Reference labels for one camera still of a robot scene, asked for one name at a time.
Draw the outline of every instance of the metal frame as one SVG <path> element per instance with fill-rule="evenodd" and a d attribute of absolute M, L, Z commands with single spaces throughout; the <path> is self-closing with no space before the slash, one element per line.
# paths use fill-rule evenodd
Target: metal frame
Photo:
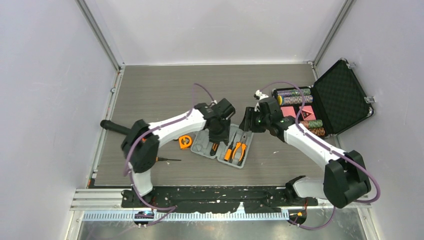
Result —
<path fill-rule="evenodd" d="M 105 113 L 105 119 L 111 119 L 113 115 L 113 111 L 115 108 L 116 100 L 118 97 L 119 88 L 121 86 L 122 77 L 125 70 L 124 63 L 120 64 L 117 61 L 117 58 L 114 56 L 113 51 L 108 45 L 105 36 L 103 35 L 98 23 L 93 17 L 92 12 L 90 11 L 86 0 L 75 0 L 84 16 L 86 17 L 89 25 L 93 29 L 94 34 L 98 38 L 101 46 L 105 50 L 107 56 L 109 57 L 111 63 L 118 71 L 116 76 L 114 88 L 111 89 L 111 96 L 109 99 L 109 104 L 107 111 Z M 346 0 L 337 15 L 335 22 L 333 23 L 330 31 L 328 32 L 322 46 L 320 47 L 318 54 L 316 55 L 313 61 L 307 62 L 312 67 L 312 72 L 314 74 L 315 80 L 319 78 L 319 73 L 317 70 L 317 65 L 321 61 L 323 55 L 325 54 L 327 48 L 329 47 L 332 39 L 334 38 L 336 32 L 340 28 L 343 20 L 351 9 L 355 0 Z M 102 156 L 102 151 L 106 139 L 106 132 L 102 130 L 100 133 L 97 149 L 95 152 L 93 166 L 92 166 L 92 177 L 95 178 L 97 172 L 97 166 L 99 165 L 100 158 Z M 335 145 L 340 148 L 341 142 L 339 138 L 335 137 Z M 128 188 L 96 188 L 96 189 L 77 189 L 75 191 L 75 195 L 73 201 L 71 203 L 70 211 L 72 213 L 71 221 L 68 226 L 66 240 L 76 240 L 78 239 L 78 234 L 81 228 L 82 219 L 84 217 L 85 211 L 147 211 L 151 210 L 150 208 L 121 208 L 122 195 L 121 192 Z M 333 208 L 333 205 L 330 204 L 327 200 L 318 200 L 318 206 L 310 206 L 311 209 L 330 209 Z M 351 203 L 346 208 L 356 208 L 358 210 L 358 214 L 361 218 L 361 223 L 363 229 L 365 231 L 366 237 L 369 240 L 379 239 L 379 235 L 376 231 L 376 228 L 373 223 L 373 219 L 371 217 L 369 204 L 359 204 L 359 203 Z M 281 207 L 282 210 L 300 210 L 303 209 L 303 206 L 290 206 L 290 207 Z"/>
<path fill-rule="evenodd" d="M 117 98 L 119 94 L 119 89 L 121 87 L 122 78 L 124 76 L 125 72 L 125 65 L 121 66 L 121 69 L 119 70 L 118 74 L 115 78 L 115 83 L 113 85 L 113 88 L 110 90 L 110 97 L 109 97 L 109 104 L 107 105 L 106 113 L 104 114 L 104 119 L 111 120 L 112 115 L 114 113 L 115 104 L 117 103 Z M 101 129 L 100 136 L 98 138 L 97 142 L 97 148 L 94 154 L 93 159 L 93 165 L 90 170 L 90 177 L 87 180 L 87 185 L 89 184 L 88 181 L 90 181 L 91 178 L 96 178 L 97 175 L 97 167 L 99 166 L 100 159 L 102 158 L 103 153 L 103 147 L 105 146 L 105 139 L 107 136 L 107 131 L 105 129 Z"/>
<path fill-rule="evenodd" d="M 313 60 L 313 66 L 312 68 L 316 68 L 318 64 L 320 63 L 321 59 L 323 58 L 324 54 L 326 53 L 331 41 L 333 40 L 334 36 L 336 35 L 337 31 L 339 30 L 340 26 L 342 25 L 344 19 L 348 15 L 351 7 L 355 3 L 355 0 L 345 0 L 343 6 L 341 7 L 340 11 L 338 12 L 338 15 L 331 26 L 330 31 L 328 32 L 327 36 L 325 37 L 324 42 L 322 43 L 321 47 L 319 48 L 318 54 L 316 55 L 315 59 Z"/>
<path fill-rule="evenodd" d="M 100 29 L 99 24 L 94 18 L 92 11 L 87 5 L 86 0 L 75 0 L 75 1 L 78 4 L 79 8 L 81 9 L 81 12 L 84 15 L 85 19 L 87 20 L 88 24 L 90 25 L 91 29 L 93 30 L 94 35 L 97 37 L 98 41 L 100 42 L 100 45 L 106 52 L 106 55 L 109 58 L 110 62 L 112 63 L 113 67 L 115 68 L 116 71 L 121 70 L 122 65 L 124 65 L 124 63 L 118 62 L 117 58 L 112 52 L 110 45 L 108 44 L 108 41 L 106 41 L 105 35 L 102 33 L 102 30 Z"/>

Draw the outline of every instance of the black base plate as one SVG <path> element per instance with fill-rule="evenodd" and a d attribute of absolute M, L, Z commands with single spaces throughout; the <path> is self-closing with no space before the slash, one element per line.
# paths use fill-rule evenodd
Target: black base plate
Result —
<path fill-rule="evenodd" d="M 144 199 L 155 207 L 177 206 L 176 213 L 233 213 L 240 202 L 247 214 L 275 213 L 281 211 L 279 207 L 304 205 L 306 198 L 287 202 L 284 190 L 281 186 L 155 186 Z M 133 189 L 124 190 L 122 196 L 122 208 L 146 207 Z M 308 205 L 317 206 L 318 201 L 308 198 Z"/>

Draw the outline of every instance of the poker chip stack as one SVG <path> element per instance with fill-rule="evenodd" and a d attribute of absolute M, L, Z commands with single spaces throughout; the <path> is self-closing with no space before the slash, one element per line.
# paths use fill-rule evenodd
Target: poker chip stack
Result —
<path fill-rule="evenodd" d="M 326 130 L 323 127 L 311 128 L 309 131 L 318 137 L 324 137 L 326 135 Z"/>
<path fill-rule="evenodd" d="M 306 104 L 310 104 L 314 100 L 312 95 L 305 95 L 304 97 L 305 97 Z M 278 101 L 281 102 L 280 103 L 281 106 L 302 104 L 302 96 L 287 96 L 287 97 L 278 96 Z"/>
<path fill-rule="evenodd" d="M 301 124 L 305 126 L 307 129 L 316 129 L 321 128 L 323 126 L 322 120 L 310 120 L 310 121 L 300 121 Z"/>
<path fill-rule="evenodd" d="M 311 89 L 309 89 L 309 88 L 301 89 L 301 91 L 302 91 L 304 96 L 311 95 Z M 285 97 L 295 97 L 295 96 L 301 95 L 301 93 L 297 89 L 281 90 L 281 91 L 277 91 L 277 94 L 279 96 L 283 97 L 283 98 L 285 98 Z"/>

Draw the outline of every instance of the white wall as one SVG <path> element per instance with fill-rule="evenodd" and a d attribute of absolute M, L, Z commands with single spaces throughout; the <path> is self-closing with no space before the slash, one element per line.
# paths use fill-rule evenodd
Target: white wall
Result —
<path fill-rule="evenodd" d="M 0 239 L 58 240 L 115 70 L 73 0 L 0 3 Z"/>
<path fill-rule="evenodd" d="M 313 60 L 344 0 L 95 0 L 127 65 Z"/>
<path fill-rule="evenodd" d="M 376 115 L 341 134 L 381 185 L 373 204 L 384 239 L 422 239 L 424 2 L 357 0 L 319 65 L 355 62 Z"/>

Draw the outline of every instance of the screwdriver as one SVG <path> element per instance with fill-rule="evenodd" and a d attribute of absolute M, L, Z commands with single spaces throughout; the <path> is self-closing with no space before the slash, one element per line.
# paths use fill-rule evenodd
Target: screwdriver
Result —
<path fill-rule="evenodd" d="M 209 154 L 211 155 L 211 156 L 215 156 L 215 154 L 217 154 L 217 150 L 218 150 L 218 147 L 220 146 L 220 144 L 219 143 L 214 143 L 213 145 L 212 145 L 212 148 L 210 149 L 210 152 L 209 152 Z"/>
<path fill-rule="evenodd" d="M 236 138 L 236 135 L 237 134 L 234 133 L 234 138 L 232 139 L 231 144 L 228 146 L 228 149 L 226 150 L 225 157 L 224 157 L 224 160 L 227 162 L 229 161 L 230 164 L 233 163 L 233 159 L 231 159 L 231 152 L 233 151 L 233 144 L 234 144 L 234 139 Z"/>
<path fill-rule="evenodd" d="M 159 161 L 181 161 L 181 159 L 169 159 L 169 158 L 164 158 L 164 157 L 157 156 L 156 157 L 156 162 L 159 162 Z"/>

